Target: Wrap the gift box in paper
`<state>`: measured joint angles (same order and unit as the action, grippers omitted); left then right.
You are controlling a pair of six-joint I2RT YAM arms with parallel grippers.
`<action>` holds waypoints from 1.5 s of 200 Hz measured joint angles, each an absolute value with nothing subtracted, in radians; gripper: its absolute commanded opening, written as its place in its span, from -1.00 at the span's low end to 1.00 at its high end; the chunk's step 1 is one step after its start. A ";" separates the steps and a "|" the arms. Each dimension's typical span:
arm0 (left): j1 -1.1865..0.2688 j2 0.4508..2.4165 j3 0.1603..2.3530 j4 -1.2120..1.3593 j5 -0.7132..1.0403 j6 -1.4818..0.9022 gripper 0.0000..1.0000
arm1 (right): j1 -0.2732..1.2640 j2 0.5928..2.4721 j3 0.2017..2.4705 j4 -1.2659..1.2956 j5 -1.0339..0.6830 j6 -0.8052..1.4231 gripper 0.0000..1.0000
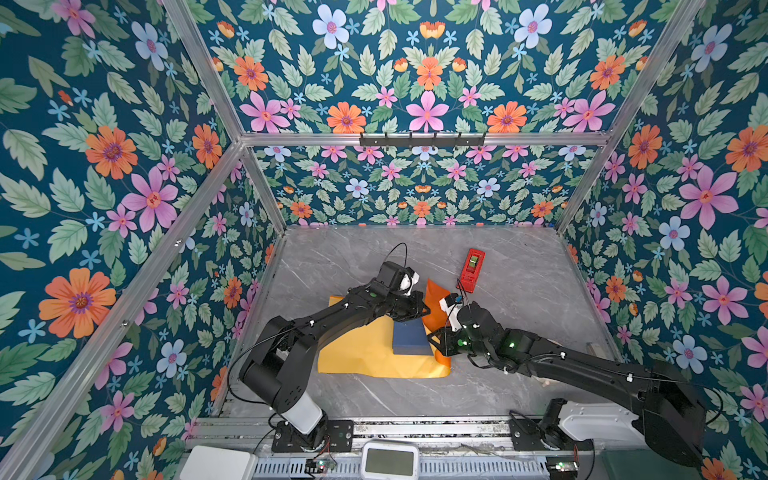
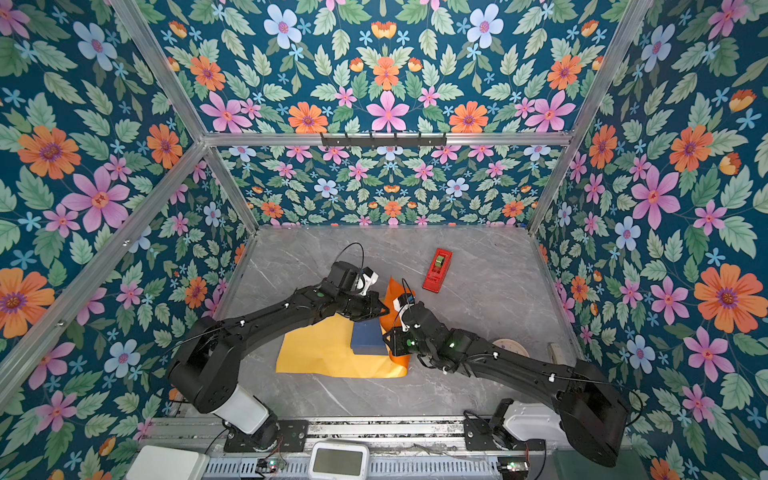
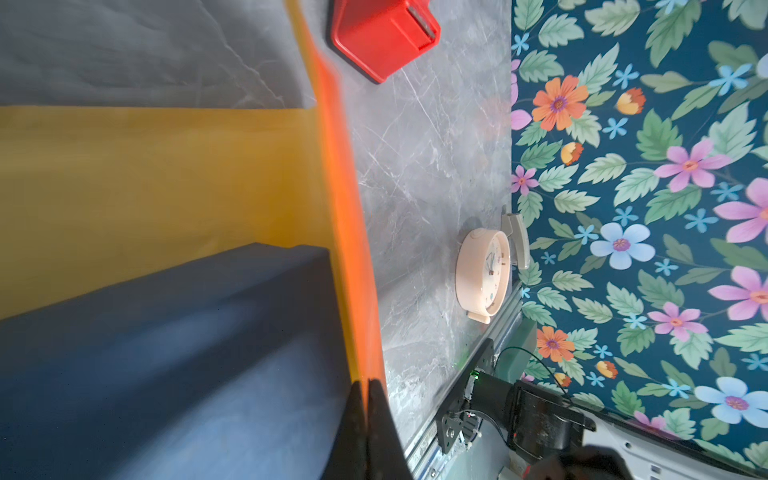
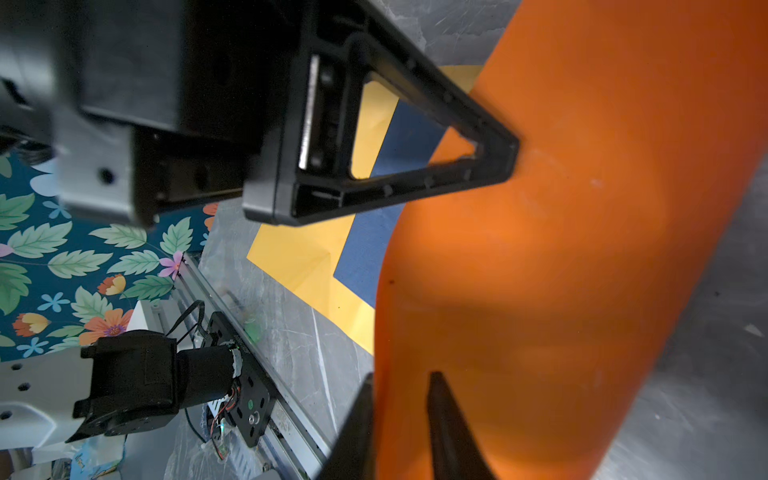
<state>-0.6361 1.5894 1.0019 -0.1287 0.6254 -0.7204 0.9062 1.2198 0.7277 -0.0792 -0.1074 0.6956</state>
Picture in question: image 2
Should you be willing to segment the blue gift box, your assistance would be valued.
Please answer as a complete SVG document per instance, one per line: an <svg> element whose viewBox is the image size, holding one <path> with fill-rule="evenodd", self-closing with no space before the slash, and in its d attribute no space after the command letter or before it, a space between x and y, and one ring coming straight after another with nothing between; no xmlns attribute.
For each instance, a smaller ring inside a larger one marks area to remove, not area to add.
<svg viewBox="0 0 768 480"><path fill-rule="evenodd" d="M355 355L386 356L387 347L378 318L354 322L350 348Z"/></svg>

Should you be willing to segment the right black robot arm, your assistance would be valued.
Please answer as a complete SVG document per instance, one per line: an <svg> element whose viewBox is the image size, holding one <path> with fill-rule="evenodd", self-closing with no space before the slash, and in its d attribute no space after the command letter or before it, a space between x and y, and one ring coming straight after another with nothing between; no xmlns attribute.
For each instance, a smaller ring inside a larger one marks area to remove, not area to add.
<svg viewBox="0 0 768 480"><path fill-rule="evenodd" d="M569 445L604 467L617 464L631 405L589 362L548 363L510 352L467 330L450 329L424 303L403 294L393 302L401 325L383 335L396 356L427 368L510 387L560 417Z"/></svg>

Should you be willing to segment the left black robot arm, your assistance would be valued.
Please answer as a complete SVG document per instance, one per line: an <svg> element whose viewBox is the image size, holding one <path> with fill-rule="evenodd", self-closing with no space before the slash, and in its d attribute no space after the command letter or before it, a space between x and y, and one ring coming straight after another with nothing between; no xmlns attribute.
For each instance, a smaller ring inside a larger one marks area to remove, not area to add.
<svg viewBox="0 0 768 480"><path fill-rule="evenodd" d="M280 336L337 314L353 322L387 314L371 289L377 281L371 268L339 260L319 283L273 305L221 321L200 319L176 347L168 379L198 412L254 436L274 421L274 414L239 384L241 361Z"/></svg>

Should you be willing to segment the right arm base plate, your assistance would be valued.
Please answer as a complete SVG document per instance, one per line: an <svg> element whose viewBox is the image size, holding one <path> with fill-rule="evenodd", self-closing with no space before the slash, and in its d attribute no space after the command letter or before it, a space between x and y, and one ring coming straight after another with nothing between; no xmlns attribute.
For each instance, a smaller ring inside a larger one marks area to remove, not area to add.
<svg viewBox="0 0 768 480"><path fill-rule="evenodd" d="M464 443L468 451L544 452L544 440L520 440L509 433L497 417L486 418L474 411L463 412Z"/></svg>

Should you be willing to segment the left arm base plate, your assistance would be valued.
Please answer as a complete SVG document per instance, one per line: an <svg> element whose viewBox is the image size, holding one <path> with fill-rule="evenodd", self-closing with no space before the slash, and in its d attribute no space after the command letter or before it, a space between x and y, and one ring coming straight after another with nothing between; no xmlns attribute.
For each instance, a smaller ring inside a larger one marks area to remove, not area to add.
<svg viewBox="0 0 768 480"><path fill-rule="evenodd" d="M274 419L268 419L253 434L231 427L223 450L226 453L299 453L305 448L308 429L309 422L306 420Z"/></svg>

